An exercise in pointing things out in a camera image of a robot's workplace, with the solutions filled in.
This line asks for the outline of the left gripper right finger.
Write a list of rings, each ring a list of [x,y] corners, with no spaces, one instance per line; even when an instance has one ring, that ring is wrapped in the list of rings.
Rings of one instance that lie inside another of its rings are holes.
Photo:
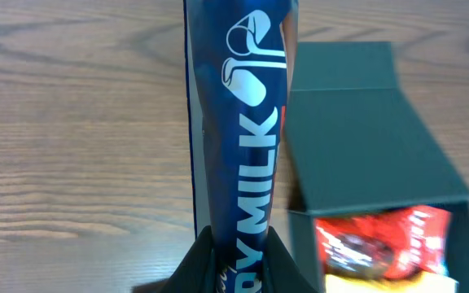
[[[267,234],[263,256],[263,293],[317,293],[300,273],[275,229]]]

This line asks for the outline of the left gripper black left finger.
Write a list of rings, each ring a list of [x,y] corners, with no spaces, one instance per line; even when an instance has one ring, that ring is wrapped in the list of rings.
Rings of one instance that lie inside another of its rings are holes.
[[[206,226],[159,293],[214,293],[216,264],[211,227]]]

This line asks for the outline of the red Hacks candy bag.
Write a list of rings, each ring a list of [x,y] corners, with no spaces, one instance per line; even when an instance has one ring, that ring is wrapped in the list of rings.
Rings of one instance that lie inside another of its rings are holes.
[[[326,273],[363,280],[402,280],[425,271],[446,275],[451,213],[427,205],[315,221]]]

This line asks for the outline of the yellow Hacks candy bag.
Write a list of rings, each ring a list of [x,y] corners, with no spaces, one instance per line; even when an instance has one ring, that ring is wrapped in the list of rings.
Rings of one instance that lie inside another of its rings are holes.
[[[458,282],[445,275],[420,272],[402,280],[361,280],[325,276],[326,293],[455,293]]]

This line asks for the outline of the dark green box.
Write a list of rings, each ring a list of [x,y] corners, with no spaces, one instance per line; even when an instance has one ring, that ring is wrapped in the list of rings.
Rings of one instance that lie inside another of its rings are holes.
[[[292,255],[316,291],[316,218],[428,204],[452,214],[445,262],[469,293],[469,187],[403,94],[389,43],[300,43],[284,130]]]

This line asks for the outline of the purple Dairy Milk bar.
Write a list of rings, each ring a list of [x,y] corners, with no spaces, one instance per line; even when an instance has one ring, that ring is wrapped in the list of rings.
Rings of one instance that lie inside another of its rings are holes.
[[[215,292],[261,292],[279,146],[297,48],[290,0],[185,4],[187,67],[216,257]]]

